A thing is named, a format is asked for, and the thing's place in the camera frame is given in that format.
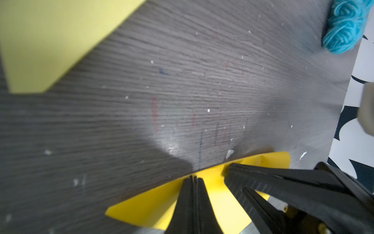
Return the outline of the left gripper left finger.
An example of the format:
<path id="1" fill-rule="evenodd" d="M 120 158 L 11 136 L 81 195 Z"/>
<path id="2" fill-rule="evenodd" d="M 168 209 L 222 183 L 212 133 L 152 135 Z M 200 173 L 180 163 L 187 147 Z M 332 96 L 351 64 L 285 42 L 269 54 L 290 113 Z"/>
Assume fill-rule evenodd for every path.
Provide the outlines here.
<path id="1" fill-rule="evenodd" d="M 194 233 L 194 180 L 193 176 L 183 180 L 172 219 L 165 234 Z"/>

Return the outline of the turquoise yarn ball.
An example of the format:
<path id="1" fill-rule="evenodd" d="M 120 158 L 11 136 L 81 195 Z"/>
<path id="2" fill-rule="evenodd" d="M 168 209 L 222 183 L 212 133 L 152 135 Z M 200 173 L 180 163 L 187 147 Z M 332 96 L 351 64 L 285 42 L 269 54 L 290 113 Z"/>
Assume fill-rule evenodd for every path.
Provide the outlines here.
<path id="1" fill-rule="evenodd" d="M 322 47 L 335 55 L 352 50 L 364 35 L 373 0 L 333 1 Z"/>

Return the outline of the dark yellow square paper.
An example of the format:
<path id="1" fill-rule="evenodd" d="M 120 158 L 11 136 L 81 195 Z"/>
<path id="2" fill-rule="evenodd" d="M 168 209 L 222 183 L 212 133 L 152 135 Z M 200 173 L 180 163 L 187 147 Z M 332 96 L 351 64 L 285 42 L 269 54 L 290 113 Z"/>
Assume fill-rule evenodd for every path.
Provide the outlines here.
<path id="1" fill-rule="evenodd" d="M 214 214 L 225 234 L 239 234 L 251 223 L 250 217 L 224 183 L 224 173 L 233 163 L 288 169 L 291 156 L 288 152 L 259 154 L 231 160 L 193 174 L 204 180 Z M 137 227 L 164 231 L 172 219 L 182 183 L 187 178 L 189 175 L 113 205 L 107 209 L 105 215 Z"/>

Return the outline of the light yellow square paper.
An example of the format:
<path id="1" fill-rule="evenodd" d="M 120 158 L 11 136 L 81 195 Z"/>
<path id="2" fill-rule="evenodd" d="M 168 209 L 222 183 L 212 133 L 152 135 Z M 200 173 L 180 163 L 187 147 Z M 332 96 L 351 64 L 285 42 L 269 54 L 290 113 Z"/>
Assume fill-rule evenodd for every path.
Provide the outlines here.
<path id="1" fill-rule="evenodd" d="M 1 1 L 1 61 L 12 94 L 47 91 L 142 1 Z"/>

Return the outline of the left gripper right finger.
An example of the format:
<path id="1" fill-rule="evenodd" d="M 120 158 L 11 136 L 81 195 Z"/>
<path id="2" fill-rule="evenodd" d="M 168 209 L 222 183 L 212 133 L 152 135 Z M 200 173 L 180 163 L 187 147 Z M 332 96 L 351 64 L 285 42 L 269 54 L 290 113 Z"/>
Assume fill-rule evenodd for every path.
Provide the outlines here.
<path id="1" fill-rule="evenodd" d="M 222 234 L 202 178 L 194 177 L 194 233 Z"/>

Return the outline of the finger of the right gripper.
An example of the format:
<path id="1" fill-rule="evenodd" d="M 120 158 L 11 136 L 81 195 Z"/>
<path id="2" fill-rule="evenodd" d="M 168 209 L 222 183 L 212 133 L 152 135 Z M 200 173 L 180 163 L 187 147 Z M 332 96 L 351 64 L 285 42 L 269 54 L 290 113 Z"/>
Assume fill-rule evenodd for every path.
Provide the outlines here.
<path id="1" fill-rule="evenodd" d="M 371 234 L 374 197 L 356 179 L 320 162 L 313 170 L 231 164 L 225 185 L 261 234 Z"/>

